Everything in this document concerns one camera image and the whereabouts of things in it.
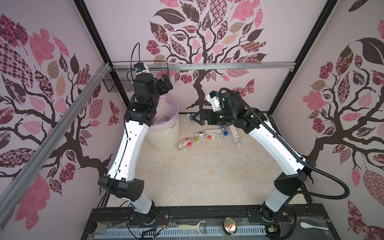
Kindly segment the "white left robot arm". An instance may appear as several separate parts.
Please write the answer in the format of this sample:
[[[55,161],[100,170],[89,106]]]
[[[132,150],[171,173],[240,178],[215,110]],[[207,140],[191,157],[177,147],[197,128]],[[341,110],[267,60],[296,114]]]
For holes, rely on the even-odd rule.
[[[125,199],[134,210],[148,215],[154,206],[144,194],[145,182],[135,178],[141,146],[157,113],[160,97],[173,89],[168,75],[155,78],[139,73],[133,81],[135,93],[124,118],[124,134],[112,167],[98,179],[98,185],[117,198]]]

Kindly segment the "fiji bottle blue label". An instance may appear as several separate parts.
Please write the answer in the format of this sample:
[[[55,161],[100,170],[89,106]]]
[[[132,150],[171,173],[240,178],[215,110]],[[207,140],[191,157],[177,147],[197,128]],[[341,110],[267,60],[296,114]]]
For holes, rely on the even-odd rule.
[[[224,136],[228,136],[229,135],[229,132],[227,131],[226,127],[220,126],[220,128],[222,129]]]

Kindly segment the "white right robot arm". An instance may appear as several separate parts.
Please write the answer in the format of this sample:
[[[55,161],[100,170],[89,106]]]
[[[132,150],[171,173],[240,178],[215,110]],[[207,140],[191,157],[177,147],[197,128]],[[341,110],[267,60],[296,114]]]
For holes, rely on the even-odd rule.
[[[277,213],[291,200],[307,179],[311,170],[299,160],[297,152],[280,138],[268,118],[257,108],[251,108],[238,91],[212,91],[205,97],[211,109],[201,109],[193,116],[200,125],[230,125],[242,129],[258,141],[282,169],[274,188],[263,204],[263,212]]]

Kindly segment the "clear square bottle white label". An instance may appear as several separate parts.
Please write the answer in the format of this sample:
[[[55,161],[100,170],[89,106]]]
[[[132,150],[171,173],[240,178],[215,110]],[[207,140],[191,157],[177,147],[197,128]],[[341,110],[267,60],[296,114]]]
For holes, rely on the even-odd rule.
[[[230,126],[230,136],[234,145],[240,147],[242,145],[242,139],[237,131],[237,128],[234,125]]]

